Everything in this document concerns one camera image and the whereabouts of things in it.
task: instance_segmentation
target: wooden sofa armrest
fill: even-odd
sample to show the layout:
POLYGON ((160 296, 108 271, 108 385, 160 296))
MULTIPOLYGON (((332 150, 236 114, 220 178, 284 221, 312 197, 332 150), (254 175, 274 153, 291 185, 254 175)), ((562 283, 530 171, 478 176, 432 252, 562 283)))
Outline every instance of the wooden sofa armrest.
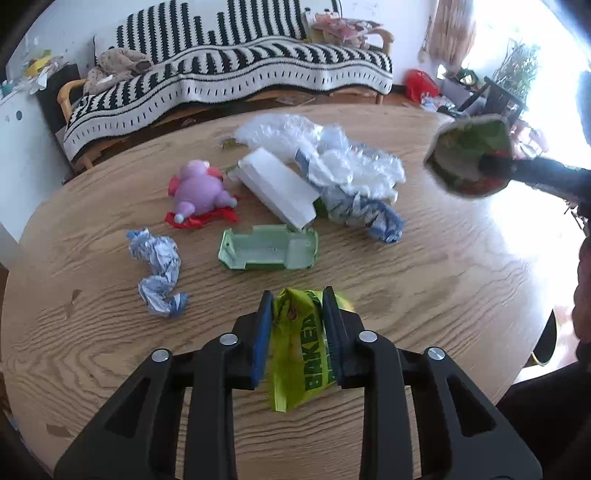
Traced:
POLYGON ((382 51, 386 55, 390 55, 392 51, 392 43, 394 43, 394 35, 392 35, 388 30, 384 30, 383 28, 376 28, 375 30, 372 30, 371 33, 382 37, 382 40, 384 41, 382 51))
POLYGON ((61 111, 64 113, 66 123, 72 117, 72 104, 70 103, 70 92, 73 88, 82 87, 86 83, 86 79, 72 80, 66 83, 57 94, 57 103, 61 106, 61 111))

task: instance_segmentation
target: stuffed animal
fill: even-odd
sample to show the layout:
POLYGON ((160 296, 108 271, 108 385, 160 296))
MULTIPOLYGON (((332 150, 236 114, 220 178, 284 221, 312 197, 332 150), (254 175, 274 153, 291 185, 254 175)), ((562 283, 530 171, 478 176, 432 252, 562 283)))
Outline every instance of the stuffed animal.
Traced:
POLYGON ((238 201, 224 189, 219 172, 202 160, 190 161, 172 178, 168 194, 174 196, 174 222, 183 223, 222 207, 234 208, 238 201))

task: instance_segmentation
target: wood grain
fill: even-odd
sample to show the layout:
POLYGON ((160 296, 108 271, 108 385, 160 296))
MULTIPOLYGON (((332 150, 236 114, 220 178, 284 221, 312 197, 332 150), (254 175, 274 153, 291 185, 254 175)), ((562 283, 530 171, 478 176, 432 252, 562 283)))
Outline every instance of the wood grain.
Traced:
MULTIPOLYGON (((340 123, 351 138, 402 158, 408 181, 395 205, 407 220, 401 240, 382 245, 317 220, 320 258, 312 270, 240 272, 217 260, 226 223, 191 232, 166 225, 171 175, 194 158, 233 164, 246 150, 222 151, 219 140, 253 114, 157 138, 74 179, 29 221, 2 314, 12 410, 49 467, 152 350, 201 347, 254 311, 265 289, 332 285, 354 302, 367 328, 405 349, 441 346, 493 401, 524 365, 555 283, 576 270, 561 263, 562 202, 513 184, 476 201, 442 191, 422 164, 433 134, 449 121, 439 114, 365 105, 285 111, 340 123), (131 259, 125 234, 143 227, 178 244, 178 291, 190 296, 179 319, 147 315, 138 295, 147 266, 131 259)), ((239 194, 242 226, 278 223, 248 191, 239 194)), ((288 414, 270 411, 264 388, 234 398, 242 480, 358 477, 362 391, 332 387, 288 414)))

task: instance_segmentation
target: yellow-green packaging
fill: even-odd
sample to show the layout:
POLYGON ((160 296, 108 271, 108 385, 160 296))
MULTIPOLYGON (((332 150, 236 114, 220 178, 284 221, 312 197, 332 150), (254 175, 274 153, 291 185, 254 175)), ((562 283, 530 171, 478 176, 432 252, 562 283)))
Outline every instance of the yellow-green packaging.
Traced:
MULTIPOLYGON (((352 305, 336 294, 339 307, 352 305)), ((274 302, 269 393, 275 411, 288 411, 335 381, 322 324, 322 292, 286 288, 274 302)))

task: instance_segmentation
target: crumpled blue paper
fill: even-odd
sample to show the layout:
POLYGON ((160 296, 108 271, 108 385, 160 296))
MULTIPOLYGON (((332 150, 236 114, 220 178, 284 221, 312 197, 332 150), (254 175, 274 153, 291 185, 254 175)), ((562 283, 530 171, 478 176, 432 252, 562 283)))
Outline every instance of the crumpled blue paper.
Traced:
MULTIPOLYGON (((308 177, 307 157, 298 151, 295 161, 301 172, 308 177)), ((320 199, 326 206, 330 220, 356 228, 366 228, 369 236, 391 244, 400 239, 405 221, 394 209, 381 200, 372 200, 357 195, 349 195, 338 186, 319 187, 320 199)))
POLYGON ((151 276, 138 284, 139 295, 148 306, 148 312, 162 317, 181 315, 187 304, 187 294, 170 297, 181 268, 177 244, 170 237, 151 235, 147 228, 131 230, 127 238, 133 259, 147 260, 152 271, 151 276))

